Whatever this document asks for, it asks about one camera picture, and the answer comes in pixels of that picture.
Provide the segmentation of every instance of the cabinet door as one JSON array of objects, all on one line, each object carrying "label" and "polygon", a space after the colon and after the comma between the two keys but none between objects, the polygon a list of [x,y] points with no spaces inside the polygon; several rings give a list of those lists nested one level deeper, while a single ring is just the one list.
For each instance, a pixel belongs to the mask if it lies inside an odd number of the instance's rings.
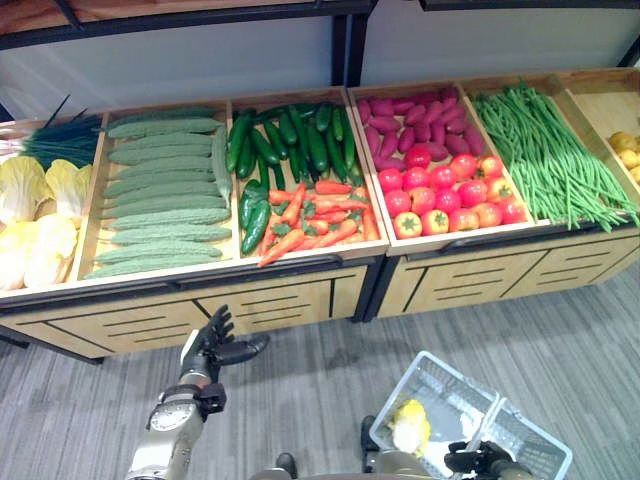
[{"label": "cabinet door", "polygon": [[582,287],[598,281],[638,248],[639,237],[554,248],[540,260],[505,298]]},{"label": "cabinet door", "polygon": [[524,273],[544,256],[543,251],[482,260],[433,265],[434,260],[398,263],[379,316],[426,312],[500,299]]}]

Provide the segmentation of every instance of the tomato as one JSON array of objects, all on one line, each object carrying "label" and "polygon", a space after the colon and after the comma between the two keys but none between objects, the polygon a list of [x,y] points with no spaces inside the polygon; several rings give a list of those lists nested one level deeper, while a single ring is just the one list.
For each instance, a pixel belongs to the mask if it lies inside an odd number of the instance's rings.
[{"label": "tomato", "polygon": [[438,235],[449,231],[449,216],[442,210],[431,210],[420,219],[423,235]]},{"label": "tomato", "polygon": [[479,178],[496,178],[502,176],[502,169],[504,164],[502,160],[493,155],[490,157],[481,158],[478,162],[478,177]]},{"label": "tomato", "polygon": [[460,195],[451,188],[443,188],[436,192],[436,209],[451,213],[460,208]]},{"label": "tomato", "polygon": [[463,207],[473,207],[487,200],[487,186],[482,180],[469,180],[458,187]]},{"label": "tomato", "polygon": [[458,181],[456,172],[451,167],[439,166],[431,170],[431,186],[435,188],[449,188]]},{"label": "tomato", "polygon": [[505,225],[527,221],[524,203],[515,197],[503,198],[498,202],[498,208],[502,211],[502,223]]},{"label": "tomato", "polygon": [[464,232],[476,230],[480,226],[480,219],[473,210],[457,208],[449,214],[449,231]]},{"label": "tomato", "polygon": [[397,168],[385,168],[378,172],[378,181],[383,193],[402,189],[402,173]]},{"label": "tomato", "polygon": [[451,160],[449,166],[456,172],[458,180],[471,178],[478,168],[478,160],[473,155],[462,153]]},{"label": "tomato", "polygon": [[402,180],[402,189],[405,192],[413,190],[416,187],[429,186],[429,172],[422,167],[411,167],[404,174]]},{"label": "tomato", "polygon": [[387,204],[387,210],[391,217],[396,217],[402,212],[411,210],[411,198],[407,192],[402,190],[391,190],[384,196],[384,203]]},{"label": "tomato", "polygon": [[471,210],[480,219],[480,228],[496,227],[502,223],[502,210],[494,203],[480,203]]},{"label": "tomato", "polygon": [[498,203],[503,198],[513,195],[513,191],[504,177],[487,178],[484,182],[487,185],[487,200],[492,203]]},{"label": "tomato", "polygon": [[429,150],[427,150],[427,147],[418,143],[407,150],[407,153],[404,154],[404,163],[408,168],[427,168],[431,163],[431,154],[429,153]]},{"label": "tomato", "polygon": [[393,220],[393,231],[400,240],[419,237],[422,234],[420,217],[413,212],[401,213]]}]

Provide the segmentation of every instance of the red potato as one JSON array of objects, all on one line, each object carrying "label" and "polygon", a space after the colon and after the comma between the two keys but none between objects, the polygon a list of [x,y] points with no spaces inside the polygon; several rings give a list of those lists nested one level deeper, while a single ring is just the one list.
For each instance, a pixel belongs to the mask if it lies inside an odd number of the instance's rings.
[{"label": "red potato", "polygon": [[442,114],[442,103],[438,100],[431,102],[422,118],[422,123],[431,123]]},{"label": "red potato", "polygon": [[416,123],[420,122],[424,118],[424,114],[427,109],[424,105],[416,105],[407,112],[407,116],[404,118],[404,124],[412,127]]},{"label": "red potato", "polygon": [[469,153],[469,145],[464,141],[464,138],[449,134],[445,136],[444,145],[452,155],[458,155],[460,153]]},{"label": "red potato", "polygon": [[416,134],[416,141],[428,142],[431,139],[431,127],[428,123],[420,122],[413,127]]},{"label": "red potato", "polygon": [[369,144],[371,155],[375,157],[380,151],[380,134],[371,125],[364,129],[364,134],[367,137],[367,143]]},{"label": "red potato", "polygon": [[371,117],[369,126],[375,128],[380,133],[395,132],[402,128],[402,124],[393,117]]},{"label": "red potato", "polygon": [[444,145],[445,138],[444,123],[440,121],[433,122],[431,124],[431,141],[439,145]]},{"label": "red potato", "polygon": [[439,162],[449,156],[447,149],[439,143],[425,142],[424,146],[431,154],[431,160],[434,162]]},{"label": "red potato", "polygon": [[398,149],[398,134],[396,132],[387,132],[382,139],[382,147],[380,147],[381,157],[390,157]]},{"label": "red potato", "polygon": [[480,132],[473,126],[469,125],[462,135],[467,144],[469,145],[469,151],[476,157],[482,155],[487,149],[487,145],[484,143],[484,139]]},{"label": "red potato", "polygon": [[394,115],[405,115],[415,105],[409,98],[394,98],[392,103]]},{"label": "red potato", "polygon": [[416,133],[411,127],[407,127],[402,131],[400,140],[398,140],[398,151],[406,153],[413,144],[416,143]]},{"label": "red potato", "polygon": [[442,123],[447,123],[453,120],[454,118],[464,118],[466,116],[467,116],[467,112],[465,111],[464,107],[457,105],[449,110],[443,111],[442,115],[440,115],[440,118],[438,118],[438,120]]},{"label": "red potato", "polygon": [[444,129],[447,133],[455,133],[459,135],[463,133],[468,126],[469,122],[464,118],[454,118],[446,123]]},{"label": "red potato", "polygon": [[366,125],[371,117],[371,107],[364,98],[358,100],[358,113],[360,114],[360,120]]},{"label": "red potato", "polygon": [[381,117],[393,117],[393,101],[390,98],[374,98],[369,101],[371,113]]},{"label": "red potato", "polygon": [[373,164],[378,172],[387,168],[397,168],[398,170],[406,168],[404,162],[396,157],[373,157]]}]

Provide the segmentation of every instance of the pile of cucumbers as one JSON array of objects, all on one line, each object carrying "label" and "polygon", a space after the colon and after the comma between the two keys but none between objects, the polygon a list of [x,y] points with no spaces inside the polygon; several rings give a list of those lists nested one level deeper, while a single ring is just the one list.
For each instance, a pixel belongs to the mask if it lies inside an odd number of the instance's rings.
[{"label": "pile of cucumbers", "polygon": [[[260,124],[267,138],[256,128]],[[333,170],[343,183],[363,184],[347,113],[331,102],[281,105],[260,113],[249,108],[238,113],[229,133],[227,171],[246,179],[257,166],[260,184],[268,191],[271,168],[277,188],[286,190],[280,162],[287,160],[296,183],[328,178]]]}]

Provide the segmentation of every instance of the green vegetable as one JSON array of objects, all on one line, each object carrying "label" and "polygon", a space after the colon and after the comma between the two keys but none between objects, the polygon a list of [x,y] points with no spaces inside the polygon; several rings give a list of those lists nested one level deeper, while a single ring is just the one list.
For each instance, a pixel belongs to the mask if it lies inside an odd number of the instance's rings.
[{"label": "green vegetable", "polygon": [[289,145],[290,147],[298,143],[298,135],[296,134],[296,129],[293,128],[293,124],[289,119],[289,114],[285,111],[282,115],[280,115],[278,119],[278,128],[280,129],[280,135],[284,140],[284,143]]},{"label": "green vegetable", "polygon": [[119,230],[110,242],[116,245],[133,245],[156,240],[184,240],[212,242],[231,237],[231,229],[214,225],[161,225],[155,227]]},{"label": "green vegetable", "polygon": [[323,102],[318,107],[316,113],[316,129],[320,132],[326,132],[329,128],[329,122],[331,122],[331,109],[332,105],[329,102]]},{"label": "green vegetable", "polygon": [[214,182],[174,182],[152,185],[131,192],[118,195],[110,207],[119,207],[129,203],[138,202],[147,198],[165,197],[167,195],[206,195],[219,197],[220,192]]},{"label": "green vegetable", "polygon": [[331,114],[331,129],[333,130],[333,138],[338,142],[344,139],[344,129],[342,128],[342,111],[344,107],[335,107]]},{"label": "green vegetable", "polygon": [[109,129],[111,138],[146,137],[163,133],[205,133],[220,127],[222,122],[213,118],[181,118],[170,120],[145,120],[141,122],[125,123]]},{"label": "green vegetable", "polygon": [[271,142],[271,146],[276,151],[276,154],[280,157],[281,160],[287,158],[287,147],[282,143],[282,138],[280,137],[280,132],[278,128],[271,122],[264,122],[264,131],[267,134],[267,138]]},{"label": "green vegetable", "polygon": [[120,125],[124,125],[126,123],[134,123],[140,122],[143,120],[166,120],[170,118],[196,118],[196,117],[205,117],[210,118],[216,113],[215,109],[211,107],[205,106],[195,106],[195,107],[179,107],[179,108],[171,108],[167,110],[154,110],[152,112],[139,113],[137,115],[129,115],[128,117],[121,118],[119,120],[115,120],[110,122],[107,125],[107,131],[113,130]]},{"label": "green vegetable", "polygon": [[118,150],[109,154],[109,160],[120,165],[138,165],[158,158],[208,157],[211,154],[211,142],[207,145],[167,145],[166,147],[140,148],[136,150]]},{"label": "green vegetable", "polygon": [[262,187],[260,182],[255,179],[251,179],[244,186],[244,192],[240,198],[240,204],[238,205],[240,226],[246,230],[249,226],[249,218],[251,217],[251,210],[260,201],[266,200],[269,197],[269,193]]},{"label": "green vegetable", "polygon": [[220,195],[224,198],[227,208],[231,206],[231,191],[233,185],[231,184],[231,175],[225,168],[225,157],[227,142],[227,129],[222,126],[213,135],[213,142],[211,144],[211,169],[216,177],[216,185]]},{"label": "green vegetable", "polygon": [[241,114],[234,122],[229,133],[229,143],[227,145],[227,172],[231,173],[236,169],[240,159],[240,151],[245,137],[249,134],[253,126],[252,112]]},{"label": "green vegetable", "polygon": [[185,208],[164,212],[143,213],[120,217],[108,225],[112,230],[161,225],[210,225],[223,222],[231,216],[226,208]]},{"label": "green vegetable", "polygon": [[251,211],[247,232],[242,239],[242,247],[240,250],[244,255],[250,254],[258,246],[267,229],[270,216],[271,206],[269,202],[267,200],[258,201]]},{"label": "green vegetable", "polygon": [[86,275],[86,280],[93,278],[113,277],[115,275],[126,275],[128,273],[149,272],[151,270],[160,270],[163,268],[186,267],[187,265],[199,265],[203,263],[211,263],[219,260],[219,257],[210,257],[207,255],[167,255],[142,257],[135,260],[116,263],[103,267],[99,270]]},{"label": "green vegetable", "polygon": [[345,110],[341,111],[342,125],[344,127],[344,163],[348,169],[356,165],[356,143],[353,139],[353,131]]},{"label": "green vegetable", "polygon": [[211,145],[211,137],[200,133],[165,133],[150,135],[139,140],[124,142],[116,146],[112,152],[123,150],[140,150],[150,147],[167,147],[169,145]]},{"label": "green vegetable", "polygon": [[220,197],[206,195],[171,195],[160,198],[147,198],[120,207],[103,211],[102,218],[120,218],[127,215],[179,210],[182,208],[223,208],[226,202]]},{"label": "green vegetable", "polygon": [[344,160],[342,159],[342,153],[338,148],[338,144],[336,143],[336,139],[333,137],[333,132],[327,130],[324,134],[324,138],[327,141],[327,150],[329,152],[329,160],[331,161],[331,167],[333,171],[336,172],[336,175],[340,179],[342,183],[346,183],[347,181],[347,167],[344,164]]},{"label": "green vegetable", "polygon": [[298,141],[300,142],[300,152],[304,156],[304,158],[309,162],[311,160],[311,152],[309,150],[309,138],[307,137],[306,129],[302,124],[302,118],[300,118],[300,113],[293,105],[287,105],[287,111],[289,113],[289,118],[291,119],[291,123],[293,123],[293,128],[296,130],[296,135],[298,136]]},{"label": "green vegetable", "polygon": [[284,174],[282,173],[282,167],[280,164],[271,165],[271,168],[273,169],[273,174],[276,177],[276,186],[278,187],[278,190],[286,190],[287,183],[284,180]]},{"label": "green vegetable", "polygon": [[211,170],[211,158],[207,157],[169,157],[160,158],[153,162],[145,162],[140,165],[134,165],[126,168],[114,175],[112,180],[125,178],[133,178],[138,175],[149,175],[156,172],[185,172],[200,171],[207,172]]},{"label": "green vegetable", "polygon": [[309,138],[309,148],[311,150],[313,165],[318,172],[324,172],[329,168],[327,147],[324,145],[324,140],[322,140],[320,133],[318,133],[313,125],[307,125],[307,137]]},{"label": "green vegetable", "polygon": [[280,163],[276,152],[274,152],[269,142],[264,139],[262,134],[257,129],[254,128],[253,130],[251,130],[249,135],[251,135],[251,144],[253,145],[253,148],[256,150],[256,152],[258,152],[258,155],[264,158],[264,160],[270,165],[277,165],[278,163]]},{"label": "green vegetable", "polygon": [[166,255],[207,255],[220,257],[222,252],[211,245],[183,240],[156,240],[149,243],[137,243],[116,248],[98,255],[94,263],[118,263],[138,257],[154,257]]}]

